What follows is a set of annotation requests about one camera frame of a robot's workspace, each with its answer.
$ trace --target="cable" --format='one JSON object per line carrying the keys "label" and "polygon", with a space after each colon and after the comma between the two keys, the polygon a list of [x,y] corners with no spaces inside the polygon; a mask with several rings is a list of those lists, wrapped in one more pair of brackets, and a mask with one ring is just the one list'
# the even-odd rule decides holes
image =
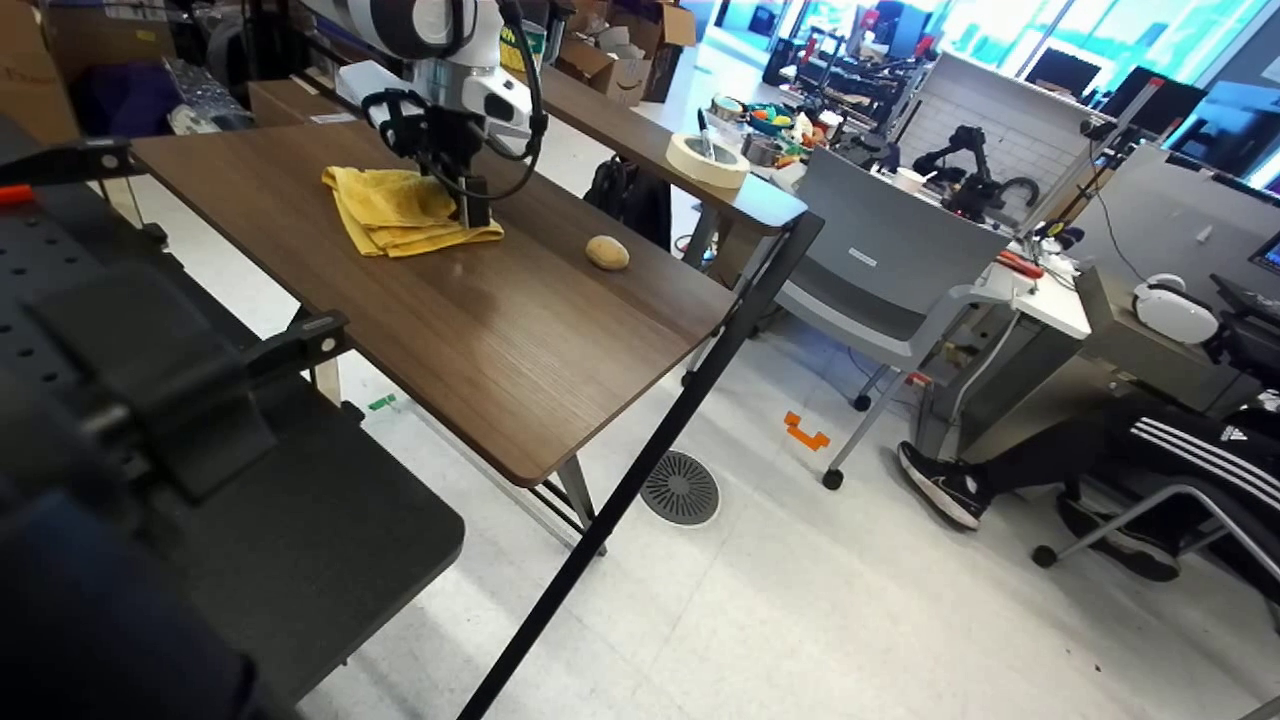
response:
{"label": "cable", "polygon": [[528,143],[524,150],[510,150],[500,143],[488,143],[498,155],[504,160],[518,160],[524,163],[521,179],[504,192],[468,192],[468,189],[457,189],[449,179],[449,171],[432,168],[432,177],[453,192],[453,196],[468,196],[468,199],[482,199],[482,205],[498,205],[498,199],[510,199],[518,196],[531,171],[536,171],[536,160],[546,155],[546,132],[548,132],[548,112],[546,112],[546,85],[542,85],[542,68],[531,64],[531,49],[528,49],[528,32],[524,32],[524,12],[521,12],[521,0],[500,0],[500,14],[510,19],[511,35],[518,35],[518,49],[521,49],[521,64],[524,64],[524,74],[528,74],[528,99],[531,99],[531,117],[528,117]]}
{"label": "cable", "polygon": [[475,4],[472,4],[472,26],[468,26],[464,43],[472,43],[472,38],[475,38],[482,4],[485,4],[485,0],[475,0]]}
{"label": "cable", "polygon": [[1138,277],[1138,281],[1146,281],[1146,270],[1129,261],[1129,253],[1120,248],[1120,236],[1118,236],[1118,222],[1114,222],[1114,206],[1107,206],[1107,199],[1104,199],[1104,192],[1093,192],[1096,196],[1096,206],[1104,206],[1104,222],[1107,222],[1107,236],[1114,236],[1114,248],[1118,248],[1118,257],[1120,257],[1120,265]]}

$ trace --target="backpack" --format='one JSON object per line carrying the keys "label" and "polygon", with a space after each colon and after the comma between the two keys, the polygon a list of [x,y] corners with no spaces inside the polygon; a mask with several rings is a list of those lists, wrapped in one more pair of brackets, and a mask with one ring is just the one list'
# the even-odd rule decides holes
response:
{"label": "backpack", "polygon": [[674,253],[674,185],[631,160],[606,160],[586,199]]}

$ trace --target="yellow cloth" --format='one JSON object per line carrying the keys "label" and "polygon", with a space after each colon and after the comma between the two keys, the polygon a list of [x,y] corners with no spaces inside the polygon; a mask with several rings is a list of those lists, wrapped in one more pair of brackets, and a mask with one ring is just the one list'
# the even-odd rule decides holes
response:
{"label": "yellow cloth", "polygon": [[446,185],[414,168],[328,168],[323,185],[359,257],[423,257],[504,236],[498,221],[459,226]]}

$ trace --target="floor drain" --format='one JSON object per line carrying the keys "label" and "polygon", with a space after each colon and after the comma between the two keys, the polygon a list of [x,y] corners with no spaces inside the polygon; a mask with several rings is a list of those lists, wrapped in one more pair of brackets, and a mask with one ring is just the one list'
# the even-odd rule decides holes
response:
{"label": "floor drain", "polygon": [[654,468],[641,497],[661,519],[674,519],[674,525],[705,525],[721,506],[718,476],[685,451],[668,451]]}

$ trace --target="cardboard box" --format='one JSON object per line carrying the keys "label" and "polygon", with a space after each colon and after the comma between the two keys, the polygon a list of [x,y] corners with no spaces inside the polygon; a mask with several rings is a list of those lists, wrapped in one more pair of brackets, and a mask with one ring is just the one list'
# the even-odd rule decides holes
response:
{"label": "cardboard box", "polygon": [[665,105],[679,53],[695,43],[695,14],[668,0],[577,0],[577,23],[589,14],[630,26],[631,43],[650,56],[646,99]]}
{"label": "cardboard box", "polygon": [[607,60],[612,60],[612,73],[602,90],[618,105],[630,105],[630,107],[641,105],[646,88],[650,88],[654,60],[637,43],[607,53]]}
{"label": "cardboard box", "polygon": [[0,4],[0,107],[37,143],[82,134],[66,80],[30,4]]}
{"label": "cardboard box", "polygon": [[[102,12],[104,19],[182,19],[183,12],[174,0],[34,0],[34,9],[87,9]],[[199,19],[229,19],[239,14],[239,0],[197,0],[193,12]]]}
{"label": "cardboard box", "polygon": [[570,23],[562,68],[631,107],[646,99],[654,60],[631,43],[630,26],[602,26],[580,14]]}
{"label": "cardboard box", "polygon": [[167,19],[107,19],[104,9],[44,9],[44,38],[74,85],[96,64],[157,64],[174,56]]}
{"label": "cardboard box", "polygon": [[692,49],[695,19],[690,9],[658,4],[658,0],[580,0],[577,19],[606,14],[612,26],[630,26],[631,43],[646,56],[658,56],[665,43]]}

